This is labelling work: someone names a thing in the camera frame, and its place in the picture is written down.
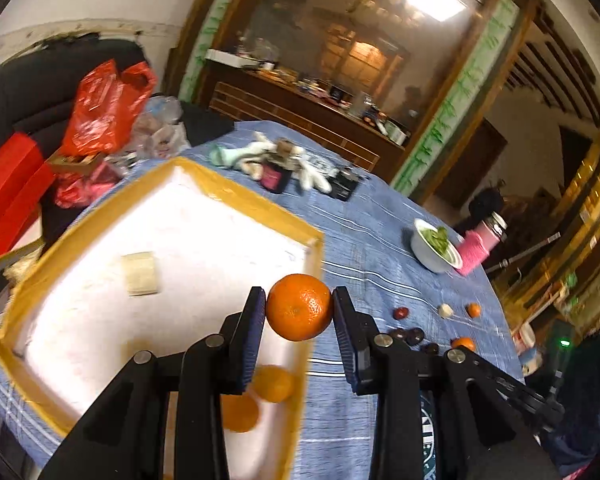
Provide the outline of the pink bottle with sleeve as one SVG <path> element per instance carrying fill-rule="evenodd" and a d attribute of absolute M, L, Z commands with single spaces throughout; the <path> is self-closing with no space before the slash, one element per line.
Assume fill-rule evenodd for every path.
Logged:
<path fill-rule="evenodd" d="M 457 272 L 467 276 L 481 266 L 490 256 L 490 251 L 503 238 L 506 228 L 505 220 L 497 212 L 492 212 L 489 217 L 481 220 L 475 229 L 467 231 L 464 240 L 457 246 L 463 260 Z"/>

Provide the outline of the black jar pink label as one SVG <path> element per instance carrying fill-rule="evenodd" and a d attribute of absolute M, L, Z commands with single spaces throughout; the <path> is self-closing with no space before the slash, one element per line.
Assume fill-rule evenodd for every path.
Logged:
<path fill-rule="evenodd" d="M 260 185 L 268 192 L 282 194 L 293 173 L 294 163 L 290 156 L 267 154 L 262 162 Z"/>

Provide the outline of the white foam tray yellow tape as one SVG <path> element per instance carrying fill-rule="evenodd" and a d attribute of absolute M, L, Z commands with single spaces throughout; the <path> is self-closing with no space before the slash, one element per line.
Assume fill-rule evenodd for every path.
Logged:
<path fill-rule="evenodd" d="M 223 396 L 261 364 L 300 373 L 310 347 L 265 319 L 288 274 L 318 275 L 324 236 L 184 157 L 107 198 L 42 255 L 0 322 L 0 363 L 59 434 L 45 479 L 281 477 L 303 393 L 224 442 Z"/>

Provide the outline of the white cloth gloves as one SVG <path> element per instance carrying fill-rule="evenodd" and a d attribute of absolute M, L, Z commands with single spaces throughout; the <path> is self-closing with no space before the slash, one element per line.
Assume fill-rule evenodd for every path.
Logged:
<path fill-rule="evenodd" d="M 243 148 L 214 144 L 209 162 L 215 167 L 238 170 L 271 193 L 282 194 L 291 179 L 298 181 L 301 192 L 314 188 L 323 194 L 332 192 L 329 173 L 314 165 L 305 148 L 286 138 L 271 141 L 260 131 L 252 134 L 253 140 Z"/>

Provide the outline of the white bowl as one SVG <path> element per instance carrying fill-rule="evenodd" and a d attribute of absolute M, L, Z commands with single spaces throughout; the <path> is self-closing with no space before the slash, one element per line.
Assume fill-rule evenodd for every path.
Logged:
<path fill-rule="evenodd" d="M 429 271 L 435 274 L 451 272 L 458 270 L 463 263 L 462 257 L 458 253 L 456 247 L 451 242 L 448 233 L 450 246 L 448 250 L 448 258 L 440 257 L 424 240 L 420 231 L 422 229 L 437 229 L 439 226 L 433 226 L 424 219 L 416 219 L 414 221 L 414 231 L 411 238 L 411 248 L 417 260 Z"/>

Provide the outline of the white cylindrical yam piece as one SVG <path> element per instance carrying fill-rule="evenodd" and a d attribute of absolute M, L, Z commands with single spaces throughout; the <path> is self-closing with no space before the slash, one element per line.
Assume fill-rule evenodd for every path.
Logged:
<path fill-rule="evenodd" d="M 126 291 L 130 296 L 153 295 L 159 291 L 156 259 L 151 252 L 136 252 L 121 257 Z"/>

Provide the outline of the small white peeled piece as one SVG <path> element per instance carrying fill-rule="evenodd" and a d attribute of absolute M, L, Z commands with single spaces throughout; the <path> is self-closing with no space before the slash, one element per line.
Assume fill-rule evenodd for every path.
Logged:
<path fill-rule="evenodd" d="M 454 314 L 454 310 L 448 304 L 440 304 L 438 313 L 442 318 L 450 318 Z"/>

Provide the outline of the orange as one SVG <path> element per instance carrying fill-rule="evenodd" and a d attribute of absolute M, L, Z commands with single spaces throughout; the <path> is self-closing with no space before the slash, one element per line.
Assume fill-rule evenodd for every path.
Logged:
<path fill-rule="evenodd" d="M 265 314 L 278 336 L 289 341 L 309 340 L 332 322 L 332 293 L 314 276 L 289 274 L 270 289 Z"/>
<path fill-rule="evenodd" d="M 460 348 L 463 347 L 471 352 L 475 352 L 477 350 L 475 341 L 473 341 L 471 338 L 469 337 L 460 337 L 460 338 L 455 338 L 451 341 L 451 347 L 452 348 Z"/>
<path fill-rule="evenodd" d="M 253 430 L 260 418 L 258 401 L 249 393 L 221 396 L 222 425 L 225 430 L 244 434 Z"/>
<path fill-rule="evenodd" d="M 280 366 L 258 366 L 252 378 L 251 389 L 266 402 L 282 403 L 294 393 L 294 375 Z"/>

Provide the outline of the red gift box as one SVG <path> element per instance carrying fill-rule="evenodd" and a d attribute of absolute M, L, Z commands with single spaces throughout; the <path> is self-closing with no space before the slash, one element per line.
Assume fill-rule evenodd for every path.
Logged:
<path fill-rule="evenodd" d="M 55 180 L 41 150 L 24 133 L 0 148 L 0 256 L 10 252 L 33 221 L 41 197 Z"/>

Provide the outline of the red date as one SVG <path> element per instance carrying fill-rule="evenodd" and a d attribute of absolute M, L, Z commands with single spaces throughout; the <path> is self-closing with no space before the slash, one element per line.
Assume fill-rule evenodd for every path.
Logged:
<path fill-rule="evenodd" d="M 392 312 L 392 317 L 397 320 L 404 320 L 404 318 L 407 318 L 408 315 L 410 314 L 410 310 L 408 310 L 406 307 L 400 307 L 400 308 L 395 308 Z"/>

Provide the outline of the clear plastic bags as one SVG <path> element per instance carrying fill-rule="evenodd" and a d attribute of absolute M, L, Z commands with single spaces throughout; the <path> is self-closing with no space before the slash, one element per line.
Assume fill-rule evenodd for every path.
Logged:
<path fill-rule="evenodd" d="M 173 96 L 152 96 L 133 124 L 130 140 L 105 162 L 126 176 L 139 162 L 168 159 L 190 148 L 182 121 L 181 102 Z"/>

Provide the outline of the red plastic bag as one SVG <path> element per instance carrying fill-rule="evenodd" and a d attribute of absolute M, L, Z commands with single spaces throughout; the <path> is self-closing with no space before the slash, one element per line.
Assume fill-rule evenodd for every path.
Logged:
<path fill-rule="evenodd" d="M 79 84 L 61 154 L 86 156 L 121 150 L 155 85 L 156 76 L 147 62 L 122 72 L 114 60 L 99 64 Z"/>

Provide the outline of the wooden sideboard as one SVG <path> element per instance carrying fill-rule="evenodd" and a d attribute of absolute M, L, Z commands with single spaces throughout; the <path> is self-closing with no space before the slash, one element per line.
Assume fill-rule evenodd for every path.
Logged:
<path fill-rule="evenodd" d="M 294 129 L 352 164 L 390 182 L 404 147 L 324 99 L 260 70 L 242 68 L 235 55 L 210 50 L 197 102 L 234 120 L 272 120 Z"/>

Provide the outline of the black sofa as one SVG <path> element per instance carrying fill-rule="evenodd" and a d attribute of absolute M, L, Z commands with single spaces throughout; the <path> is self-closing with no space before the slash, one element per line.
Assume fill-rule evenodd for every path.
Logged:
<path fill-rule="evenodd" d="M 94 32 L 54 40 L 44 49 L 0 65 L 0 147 L 15 132 L 35 140 L 45 157 L 56 151 L 82 78 L 103 62 L 119 70 L 146 60 L 138 44 Z"/>

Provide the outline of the small far tangerine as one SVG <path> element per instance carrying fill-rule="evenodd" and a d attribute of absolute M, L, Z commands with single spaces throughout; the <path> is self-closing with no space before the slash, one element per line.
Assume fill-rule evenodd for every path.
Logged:
<path fill-rule="evenodd" d="M 480 304 L 472 302 L 471 304 L 468 304 L 466 311 L 471 318 L 478 318 L 478 316 L 481 315 L 481 306 Z"/>

